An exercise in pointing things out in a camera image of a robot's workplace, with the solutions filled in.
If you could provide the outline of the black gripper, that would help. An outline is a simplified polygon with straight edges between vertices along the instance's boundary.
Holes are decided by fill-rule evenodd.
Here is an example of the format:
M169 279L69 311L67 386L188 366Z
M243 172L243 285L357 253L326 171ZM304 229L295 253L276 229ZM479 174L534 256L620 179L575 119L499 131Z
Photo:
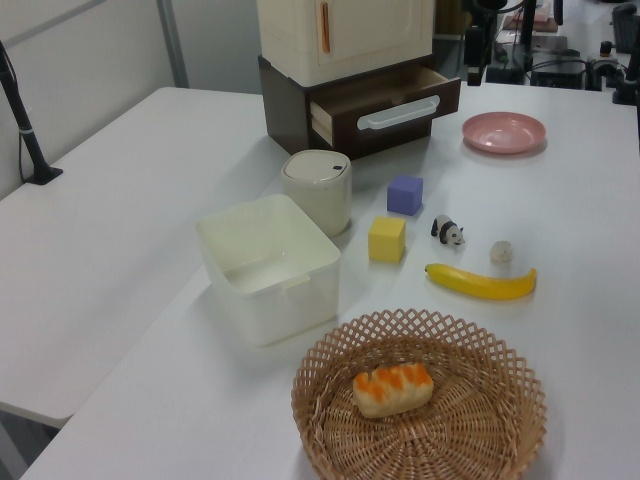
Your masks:
M486 35L482 26L471 25L465 31L464 64L468 67L468 85L476 86L476 70L478 85L484 84L486 77L485 65Z

